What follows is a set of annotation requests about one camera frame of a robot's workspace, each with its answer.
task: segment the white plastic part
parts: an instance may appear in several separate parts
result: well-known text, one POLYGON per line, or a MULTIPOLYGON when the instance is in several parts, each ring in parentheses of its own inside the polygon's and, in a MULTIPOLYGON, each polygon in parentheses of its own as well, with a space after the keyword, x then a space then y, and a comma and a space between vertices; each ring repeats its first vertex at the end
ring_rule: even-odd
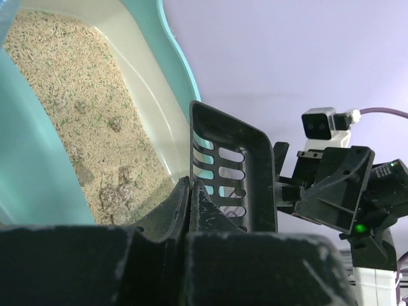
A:
POLYGON ((348 113, 351 116, 351 124, 355 124, 359 122, 361 119, 360 110, 352 109, 352 110, 348 110, 346 113, 348 113))
POLYGON ((339 131, 331 140, 308 139, 304 151, 324 150, 327 147, 347 148, 350 143, 351 132, 339 131))
POLYGON ((107 40, 143 128, 174 182, 189 173, 189 125, 134 18, 119 0, 21 0, 22 9, 75 17, 107 40))
POLYGON ((354 267, 353 275, 358 306, 398 305, 397 272, 354 267))

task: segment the teal litter box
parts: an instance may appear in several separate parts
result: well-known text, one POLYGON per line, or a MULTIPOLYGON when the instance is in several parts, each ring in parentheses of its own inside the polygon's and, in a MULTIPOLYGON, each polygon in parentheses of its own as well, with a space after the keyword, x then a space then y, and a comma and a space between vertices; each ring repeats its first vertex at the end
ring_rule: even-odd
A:
MULTIPOLYGON (((160 160, 174 182, 188 175, 189 102, 200 95, 167 24, 163 2, 21 0, 21 8, 70 15, 100 31, 160 160)), ((4 49, 0 96, 0 221, 94 224, 52 123, 4 49)))

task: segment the green led light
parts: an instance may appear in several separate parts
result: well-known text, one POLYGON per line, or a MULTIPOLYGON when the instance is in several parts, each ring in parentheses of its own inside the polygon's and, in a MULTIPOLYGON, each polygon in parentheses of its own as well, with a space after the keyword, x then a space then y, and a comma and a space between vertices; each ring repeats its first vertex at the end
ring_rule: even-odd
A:
POLYGON ((368 228, 364 224, 357 224, 355 227, 357 233, 364 233, 368 228))

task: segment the white wall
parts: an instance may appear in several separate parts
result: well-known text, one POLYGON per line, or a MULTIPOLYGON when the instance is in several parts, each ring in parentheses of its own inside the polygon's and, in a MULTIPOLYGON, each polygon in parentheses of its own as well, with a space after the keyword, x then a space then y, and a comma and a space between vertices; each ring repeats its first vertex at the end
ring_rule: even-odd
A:
MULTIPOLYGON (((196 77, 203 102, 291 144, 290 175, 312 107, 387 106, 408 111, 408 1, 166 0, 166 13, 196 77)), ((376 162, 408 163, 408 121, 366 115, 352 144, 376 162)), ((337 233, 279 215, 281 231, 337 233)), ((407 220, 393 227, 408 250, 407 220)))

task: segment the black litter scoop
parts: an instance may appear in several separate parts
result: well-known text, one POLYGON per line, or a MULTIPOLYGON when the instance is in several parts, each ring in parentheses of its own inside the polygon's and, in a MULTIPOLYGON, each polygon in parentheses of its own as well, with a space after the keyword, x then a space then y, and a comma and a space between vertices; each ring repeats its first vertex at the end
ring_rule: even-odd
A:
POLYGON ((190 105, 190 179, 241 230, 277 231, 273 149, 264 132, 203 103, 190 105))

